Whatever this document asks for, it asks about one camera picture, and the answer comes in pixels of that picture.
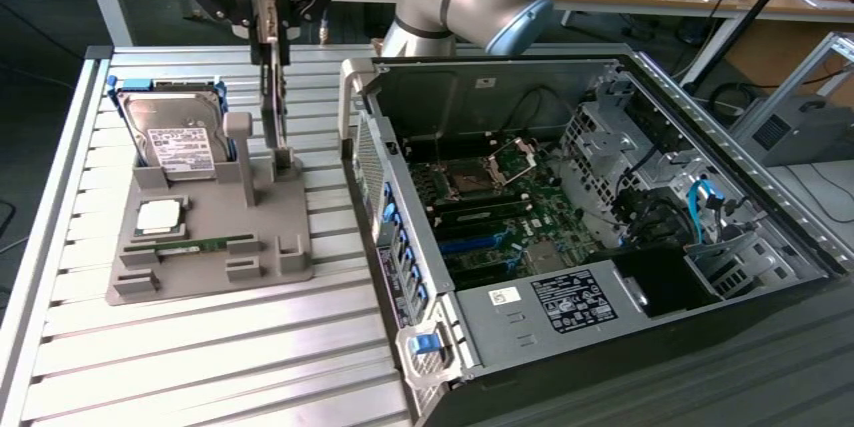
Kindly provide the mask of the graphics card with metal bracket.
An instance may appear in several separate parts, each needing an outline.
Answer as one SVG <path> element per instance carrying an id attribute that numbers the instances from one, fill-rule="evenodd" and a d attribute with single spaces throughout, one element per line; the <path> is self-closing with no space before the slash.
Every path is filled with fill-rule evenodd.
<path id="1" fill-rule="evenodd" d="M 257 35 L 262 73 L 262 120 L 267 147 L 286 148 L 285 75 L 289 61 L 287 28 L 279 15 L 277 0 L 253 0 L 257 13 Z"/>

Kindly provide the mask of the silver CPU chip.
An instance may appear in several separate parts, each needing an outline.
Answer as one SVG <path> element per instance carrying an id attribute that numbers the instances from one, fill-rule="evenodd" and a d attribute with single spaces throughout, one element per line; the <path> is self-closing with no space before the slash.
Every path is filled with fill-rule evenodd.
<path id="1" fill-rule="evenodd" d="M 144 200 L 138 209 L 135 237 L 176 234 L 183 223 L 184 204 L 180 199 Z"/>

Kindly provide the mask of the green RAM stick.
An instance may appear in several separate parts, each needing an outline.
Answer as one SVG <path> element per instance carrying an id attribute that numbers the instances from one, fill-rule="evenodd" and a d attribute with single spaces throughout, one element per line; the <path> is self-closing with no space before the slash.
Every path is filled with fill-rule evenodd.
<path id="1" fill-rule="evenodd" d="M 218 252 L 227 248 L 226 238 L 209 238 L 166 242 L 155 245 L 155 252 L 162 256 Z"/>

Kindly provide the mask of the green motherboard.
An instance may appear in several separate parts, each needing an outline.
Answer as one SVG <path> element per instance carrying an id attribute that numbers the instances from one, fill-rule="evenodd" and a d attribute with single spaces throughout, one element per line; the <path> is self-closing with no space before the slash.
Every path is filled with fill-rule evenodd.
<path id="1" fill-rule="evenodd" d="M 458 290 L 467 290 L 537 274 L 575 267 L 602 249 L 602 243 L 583 222 L 585 212 L 562 190 L 562 180 L 537 141 L 522 138 L 535 149 L 537 167 L 507 186 L 461 196 L 450 187 L 446 165 L 455 159 L 486 157 L 503 145 L 490 141 L 482 149 L 465 147 L 441 156 L 418 152 L 409 172 L 422 201 L 438 246 L 442 242 L 506 233 L 494 249 L 443 255 Z"/>

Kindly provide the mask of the grey parts rack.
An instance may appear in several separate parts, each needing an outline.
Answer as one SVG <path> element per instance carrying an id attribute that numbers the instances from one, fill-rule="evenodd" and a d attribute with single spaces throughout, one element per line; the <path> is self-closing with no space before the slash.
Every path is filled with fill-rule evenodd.
<path id="1" fill-rule="evenodd" d="M 225 131 L 237 158 L 215 165 L 214 178 L 172 182 L 158 167 L 132 170 L 106 292 L 112 305 L 302 282 L 314 275 L 301 167 L 278 170 L 274 160 L 251 158 L 250 114 L 226 114 Z M 140 203 L 166 198 L 184 204 L 179 232 L 135 237 Z M 170 256 L 154 249 L 159 243 L 209 238 L 226 238 L 227 248 Z"/>

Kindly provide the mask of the hard disk with blue carrier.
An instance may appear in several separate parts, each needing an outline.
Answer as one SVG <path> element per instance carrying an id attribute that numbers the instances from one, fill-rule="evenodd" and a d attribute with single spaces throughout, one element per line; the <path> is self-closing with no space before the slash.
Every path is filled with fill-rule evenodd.
<path id="1" fill-rule="evenodd" d="M 138 165 L 158 167 L 170 181 L 215 177 L 215 165 L 235 160 L 225 132 L 227 89 L 209 81 L 107 78 L 108 97 L 135 142 Z"/>

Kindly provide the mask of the open grey PC case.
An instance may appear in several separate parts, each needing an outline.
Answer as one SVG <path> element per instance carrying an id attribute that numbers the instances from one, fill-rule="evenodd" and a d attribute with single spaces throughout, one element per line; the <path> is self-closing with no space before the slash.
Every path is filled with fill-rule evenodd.
<path id="1" fill-rule="evenodd" d="M 351 64 L 345 103 L 346 171 L 383 320 L 417 427 L 475 427 L 545 414 L 585 387 L 725 341 L 780 310 L 854 280 L 854 251 L 720 127 L 677 82 L 628 47 L 573 47 L 562 55 L 375 58 Z M 561 139 L 587 92 L 622 72 L 658 99 L 700 161 L 672 186 L 620 192 L 605 208 L 567 188 Z M 418 152 L 441 156 L 493 140 L 533 139 L 562 190 L 585 212 L 602 249 L 575 267 L 610 260 L 652 326 L 610 341 L 490 371 L 479 365 L 454 280 L 409 172 Z M 798 252 L 829 280 L 812 289 L 712 304 L 685 260 L 688 247 L 756 232 Z M 407 340 L 438 333 L 439 352 Z"/>

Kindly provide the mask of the grey power supply unit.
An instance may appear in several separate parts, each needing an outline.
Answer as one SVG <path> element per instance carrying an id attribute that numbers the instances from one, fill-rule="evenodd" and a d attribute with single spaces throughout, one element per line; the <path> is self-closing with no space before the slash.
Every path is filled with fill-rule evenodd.
<path id="1" fill-rule="evenodd" d="M 457 294 L 479 365 L 498 371 L 652 326 L 606 260 Z"/>

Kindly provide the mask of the silver disk bay cage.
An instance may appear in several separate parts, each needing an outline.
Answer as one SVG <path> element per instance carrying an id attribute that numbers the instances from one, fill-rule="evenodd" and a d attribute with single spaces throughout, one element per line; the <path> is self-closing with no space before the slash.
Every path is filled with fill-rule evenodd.
<path id="1" fill-rule="evenodd" d="M 570 191 L 605 208 L 629 188 L 672 186 L 700 158 L 658 99 L 622 72 L 602 78 L 579 103 L 561 139 L 559 160 Z"/>

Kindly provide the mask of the blue case latch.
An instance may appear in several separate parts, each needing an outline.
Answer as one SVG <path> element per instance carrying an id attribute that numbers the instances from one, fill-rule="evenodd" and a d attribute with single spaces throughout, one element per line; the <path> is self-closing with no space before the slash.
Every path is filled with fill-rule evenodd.
<path id="1" fill-rule="evenodd" d="M 413 355 L 426 355 L 439 352 L 445 343 L 438 333 L 417 334 L 407 340 L 407 347 Z"/>

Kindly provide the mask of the CPU socket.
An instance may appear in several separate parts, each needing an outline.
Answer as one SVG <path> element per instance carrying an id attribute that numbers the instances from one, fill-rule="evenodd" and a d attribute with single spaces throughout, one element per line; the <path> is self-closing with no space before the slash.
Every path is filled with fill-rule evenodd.
<path id="1" fill-rule="evenodd" d="M 455 159 L 446 165 L 446 178 L 450 187 L 461 196 L 494 190 L 494 181 L 478 159 Z"/>

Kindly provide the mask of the blue expansion slot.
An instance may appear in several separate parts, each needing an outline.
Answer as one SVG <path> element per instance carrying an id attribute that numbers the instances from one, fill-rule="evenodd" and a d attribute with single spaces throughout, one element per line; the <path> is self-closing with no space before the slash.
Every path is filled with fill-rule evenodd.
<path id="1" fill-rule="evenodd" d="M 505 238 L 506 233 L 497 233 L 467 239 L 449 240 L 439 244 L 439 250 L 443 255 L 451 255 L 482 249 L 494 249 L 502 244 Z"/>

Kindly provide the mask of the black stand pole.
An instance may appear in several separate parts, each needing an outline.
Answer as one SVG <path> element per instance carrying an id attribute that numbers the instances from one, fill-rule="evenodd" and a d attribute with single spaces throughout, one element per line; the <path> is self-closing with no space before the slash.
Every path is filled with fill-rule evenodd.
<path id="1" fill-rule="evenodd" d="M 689 94 L 694 94 L 705 83 L 718 64 L 724 61 L 729 50 L 746 33 L 753 21 L 758 18 L 770 0 L 756 0 L 748 12 L 734 19 L 734 25 L 725 29 L 725 35 L 712 37 L 713 46 L 704 48 L 698 61 L 686 72 L 681 86 Z"/>

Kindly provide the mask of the metal socket cover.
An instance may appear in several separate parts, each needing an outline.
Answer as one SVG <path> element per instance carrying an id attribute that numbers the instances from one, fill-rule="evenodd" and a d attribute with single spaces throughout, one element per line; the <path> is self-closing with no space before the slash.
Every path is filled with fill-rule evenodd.
<path id="1" fill-rule="evenodd" d="M 537 167 L 534 147 L 519 137 L 486 157 L 486 168 L 497 184 L 507 186 Z"/>

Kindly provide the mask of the aluminium profile frame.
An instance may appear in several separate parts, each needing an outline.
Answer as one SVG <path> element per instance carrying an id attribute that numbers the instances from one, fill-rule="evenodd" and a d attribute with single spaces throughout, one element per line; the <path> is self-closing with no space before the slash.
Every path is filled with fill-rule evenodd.
<path id="1" fill-rule="evenodd" d="M 768 99 L 772 109 L 797 96 L 818 95 L 854 109 L 854 33 L 832 32 Z"/>

